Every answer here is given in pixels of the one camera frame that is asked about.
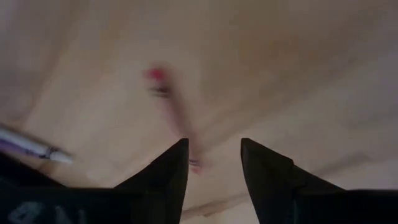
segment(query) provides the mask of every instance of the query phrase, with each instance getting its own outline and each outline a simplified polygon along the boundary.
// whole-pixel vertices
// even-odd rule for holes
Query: pink pen
[[[202,169],[202,163],[199,159],[200,152],[198,151],[198,143],[195,133],[186,118],[181,102],[172,88],[170,77],[164,68],[155,67],[147,72],[147,77],[151,82],[150,91],[161,99],[162,106],[169,122],[175,128],[176,133],[183,138],[189,138],[189,164],[190,169],[194,173],[199,174]]]

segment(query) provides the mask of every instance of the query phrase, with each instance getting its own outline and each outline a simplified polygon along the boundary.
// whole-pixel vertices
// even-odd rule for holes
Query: wooden table
[[[115,186],[177,141],[142,76],[161,63],[206,162],[185,209],[246,193],[241,137],[343,187],[398,186],[395,1],[0,5],[0,121],[76,161],[12,156],[65,185]]]

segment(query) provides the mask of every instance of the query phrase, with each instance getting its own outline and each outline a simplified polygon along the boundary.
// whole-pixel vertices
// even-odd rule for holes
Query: black object
[[[397,191],[343,190],[250,139],[241,159],[261,224],[398,223]]]
[[[187,177],[188,139],[115,189],[26,187],[31,182],[7,177],[0,192],[0,223],[177,224]]]

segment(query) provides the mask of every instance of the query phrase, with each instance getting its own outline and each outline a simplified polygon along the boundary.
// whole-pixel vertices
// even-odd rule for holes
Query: beige surface
[[[14,155],[65,185],[112,187],[178,139],[142,77],[161,62],[205,150],[185,208],[247,191],[241,137],[325,178],[388,163],[377,187],[398,186],[395,1],[21,2],[0,7],[0,121],[72,153]]]

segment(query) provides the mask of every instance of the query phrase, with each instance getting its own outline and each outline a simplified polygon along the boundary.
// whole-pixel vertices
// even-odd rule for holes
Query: wooden surface
[[[65,185],[115,186],[179,138],[142,77],[161,63],[205,156],[186,210],[247,192],[241,137],[342,187],[398,187],[395,1],[0,4],[0,121],[72,153],[13,155]],[[348,181],[358,167],[379,178]]]

